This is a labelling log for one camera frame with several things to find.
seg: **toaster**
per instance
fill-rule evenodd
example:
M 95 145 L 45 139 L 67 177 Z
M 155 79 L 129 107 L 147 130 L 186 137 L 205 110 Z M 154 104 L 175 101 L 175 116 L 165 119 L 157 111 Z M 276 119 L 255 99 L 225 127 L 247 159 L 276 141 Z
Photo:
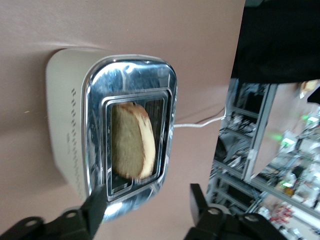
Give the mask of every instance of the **toaster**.
M 164 60 L 139 54 L 70 48 L 46 68 L 48 124 L 54 162 L 84 200 L 106 184 L 104 221 L 156 195 L 168 169 L 177 102 L 177 77 Z M 133 102 L 149 115 L 156 147 L 145 179 L 126 179 L 112 168 L 112 107 Z

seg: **bread slice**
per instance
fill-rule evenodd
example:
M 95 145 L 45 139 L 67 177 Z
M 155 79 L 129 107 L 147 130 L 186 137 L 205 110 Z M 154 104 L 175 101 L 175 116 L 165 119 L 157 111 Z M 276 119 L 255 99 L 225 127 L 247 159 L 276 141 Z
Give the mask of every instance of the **bread slice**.
M 156 156 L 155 139 L 146 110 L 132 102 L 111 111 L 112 170 L 127 179 L 151 175 Z

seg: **white toaster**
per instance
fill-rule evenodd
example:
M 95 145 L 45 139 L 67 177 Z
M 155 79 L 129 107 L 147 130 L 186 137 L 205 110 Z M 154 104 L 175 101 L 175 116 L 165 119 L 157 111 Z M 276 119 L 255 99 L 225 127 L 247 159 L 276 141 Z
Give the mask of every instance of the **white toaster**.
M 104 220 L 138 208 L 158 193 L 168 169 L 177 101 L 177 77 L 160 58 L 72 48 L 58 51 L 46 68 L 47 111 L 54 161 L 86 199 L 106 184 Z M 152 175 L 125 179 L 112 170 L 111 109 L 142 105 L 152 125 L 156 157 Z

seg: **brown wall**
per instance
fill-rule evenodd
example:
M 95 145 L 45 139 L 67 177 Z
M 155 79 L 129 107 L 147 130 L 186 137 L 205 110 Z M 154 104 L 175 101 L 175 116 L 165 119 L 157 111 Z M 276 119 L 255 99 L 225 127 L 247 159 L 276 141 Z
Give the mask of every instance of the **brown wall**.
M 51 221 L 81 204 L 50 147 L 45 67 L 56 50 L 163 58 L 178 77 L 176 122 L 200 120 L 225 104 L 243 6 L 244 0 L 1 0 L 0 233 L 22 218 Z M 96 239 L 182 239 L 192 225 L 189 183 L 206 191 L 219 126 L 176 129 L 160 193 L 105 223 Z

